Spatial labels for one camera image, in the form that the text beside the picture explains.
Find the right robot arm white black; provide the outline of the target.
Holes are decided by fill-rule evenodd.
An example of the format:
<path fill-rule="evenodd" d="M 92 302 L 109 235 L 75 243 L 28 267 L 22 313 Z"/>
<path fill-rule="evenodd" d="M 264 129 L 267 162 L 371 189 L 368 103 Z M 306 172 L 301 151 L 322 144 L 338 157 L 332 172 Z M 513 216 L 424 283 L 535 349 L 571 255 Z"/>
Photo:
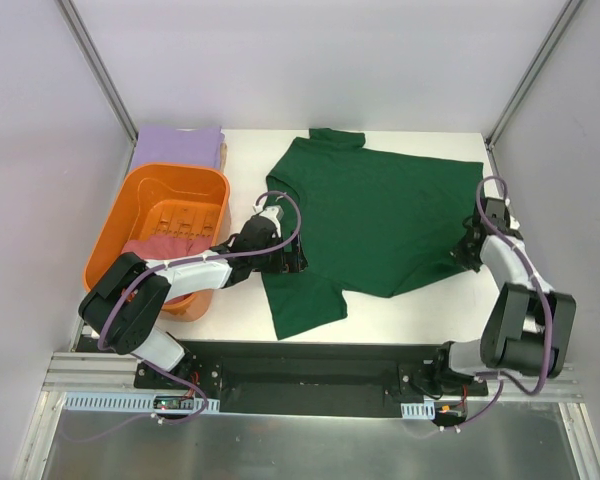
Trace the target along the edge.
<path fill-rule="evenodd" d="M 499 295 L 480 339 L 438 348 L 431 385 L 449 395 L 485 375 L 508 378 L 536 395 L 562 371 L 576 301 L 556 291 L 533 266 L 504 200 L 479 199 L 463 226 L 453 259 L 466 270 L 487 267 Z"/>

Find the dark green t shirt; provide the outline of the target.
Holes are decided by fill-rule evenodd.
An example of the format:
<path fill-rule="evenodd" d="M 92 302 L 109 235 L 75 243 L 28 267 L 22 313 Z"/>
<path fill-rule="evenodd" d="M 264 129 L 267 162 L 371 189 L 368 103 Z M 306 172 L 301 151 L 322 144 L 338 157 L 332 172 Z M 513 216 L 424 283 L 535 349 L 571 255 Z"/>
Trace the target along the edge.
<path fill-rule="evenodd" d="M 362 133 L 312 129 L 266 176 L 287 193 L 281 229 L 301 229 L 298 274 L 262 277 L 277 338 L 347 316 L 344 292 L 391 298 L 461 273 L 451 250 L 474 210 L 480 162 L 366 148 Z"/>

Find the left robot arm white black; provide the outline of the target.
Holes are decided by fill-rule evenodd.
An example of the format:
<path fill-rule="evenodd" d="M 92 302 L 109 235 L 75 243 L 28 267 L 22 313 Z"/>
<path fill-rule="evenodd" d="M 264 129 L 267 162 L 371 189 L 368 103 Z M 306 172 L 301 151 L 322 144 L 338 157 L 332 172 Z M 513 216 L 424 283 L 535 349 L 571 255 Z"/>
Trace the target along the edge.
<path fill-rule="evenodd" d="M 232 287 L 251 273 L 299 273 L 307 266 L 300 229 L 287 239 L 273 207 L 253 215 L 226 242 L 171 260 L 120 255 L 84 297 L 78 314 L 99 335 L 98 348 L 157 368 L 168 388 L 190 380 L 193 355 L 156 326 L 163 306 L 181 296 Z"/>

